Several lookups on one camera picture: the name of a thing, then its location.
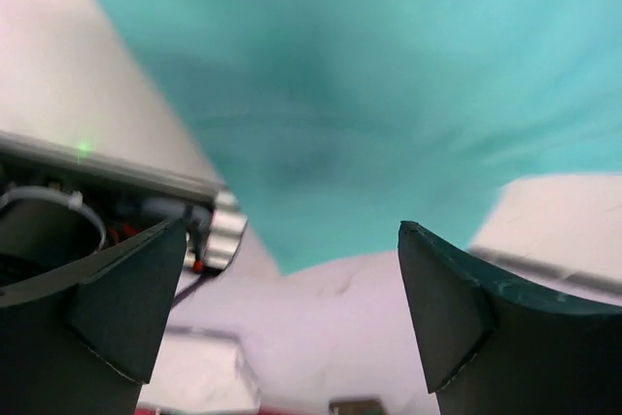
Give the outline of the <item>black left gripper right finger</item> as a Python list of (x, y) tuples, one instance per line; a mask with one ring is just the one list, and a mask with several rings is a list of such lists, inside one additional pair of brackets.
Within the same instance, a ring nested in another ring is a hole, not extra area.
[(621, 309), (559, 292), (413, 222), (398, 259), (428, 391), (443, 414), (617, 414)]

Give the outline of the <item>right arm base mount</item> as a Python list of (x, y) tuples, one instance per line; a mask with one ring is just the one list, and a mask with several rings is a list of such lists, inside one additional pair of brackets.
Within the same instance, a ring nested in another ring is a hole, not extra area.
[(185, 268), (211, 278), (233, 263), (248, 221), (233, 193), (216, 181), (2, 132), (2, 285), (174, 220), (186, 229)]

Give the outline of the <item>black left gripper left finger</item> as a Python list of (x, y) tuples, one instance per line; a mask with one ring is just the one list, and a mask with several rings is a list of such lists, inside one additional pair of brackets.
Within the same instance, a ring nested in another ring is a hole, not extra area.
[(1, 288), (4, 414), (131, 414), (187, 250), (180, 220)]

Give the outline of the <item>teal green t shirt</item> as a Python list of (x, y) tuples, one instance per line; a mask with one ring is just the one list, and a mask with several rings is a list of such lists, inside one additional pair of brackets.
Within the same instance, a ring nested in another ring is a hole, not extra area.
[(621, 168), (621, 0), (98, 0), (286, 273)]

